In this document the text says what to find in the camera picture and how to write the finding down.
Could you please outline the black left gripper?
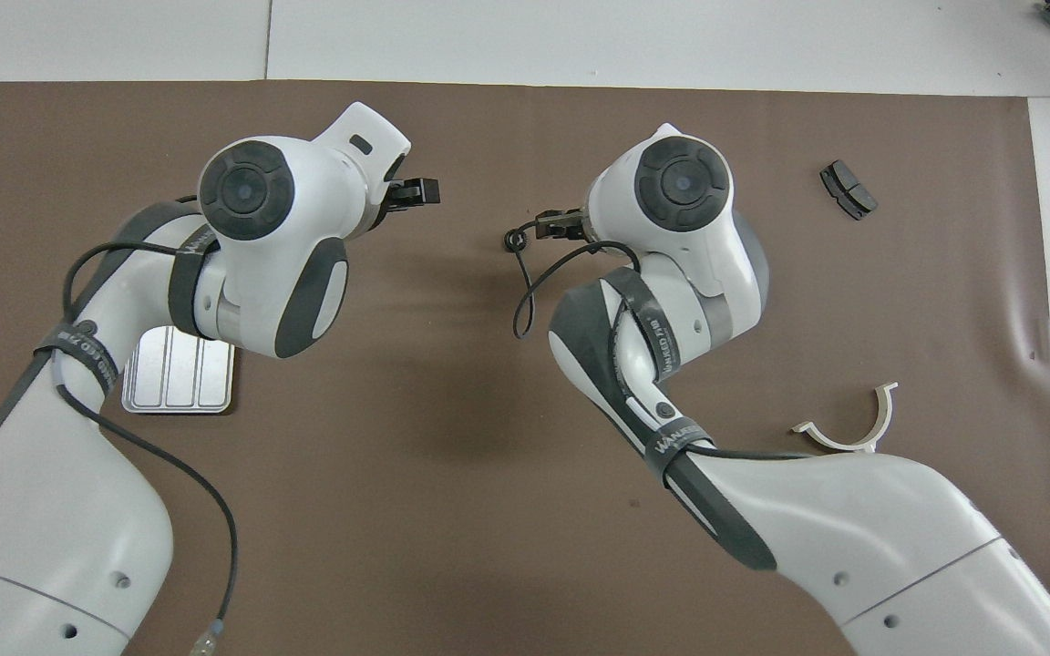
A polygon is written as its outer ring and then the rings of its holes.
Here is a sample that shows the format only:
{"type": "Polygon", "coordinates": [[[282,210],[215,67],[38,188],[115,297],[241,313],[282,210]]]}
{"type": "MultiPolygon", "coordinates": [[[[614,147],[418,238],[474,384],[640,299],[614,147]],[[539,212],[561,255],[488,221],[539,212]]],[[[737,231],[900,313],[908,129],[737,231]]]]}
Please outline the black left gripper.
{"type": "Polygon", "coordinates": [[[441,203],[440,181],[413,178],[395,181],[405,155],[365,155],[361,158],[361,170],[365,182],[364,208],[361,216],[361,233],[368,233],[380,223],[387,208],[388,192],[393,186],[393,210],[404,211],[424,205],[441,203]]]}

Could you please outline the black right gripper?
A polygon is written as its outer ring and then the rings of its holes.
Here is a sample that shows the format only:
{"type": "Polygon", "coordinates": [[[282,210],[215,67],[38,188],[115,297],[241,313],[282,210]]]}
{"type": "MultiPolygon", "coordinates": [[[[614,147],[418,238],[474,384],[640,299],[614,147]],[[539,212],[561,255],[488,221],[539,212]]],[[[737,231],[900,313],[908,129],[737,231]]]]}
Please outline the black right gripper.
{"type": "Polygon", "coordinates": [[[545,210],[534,217],[537,240],[571,240],[593,242],[594,232],[585,208],[545,210]]]}

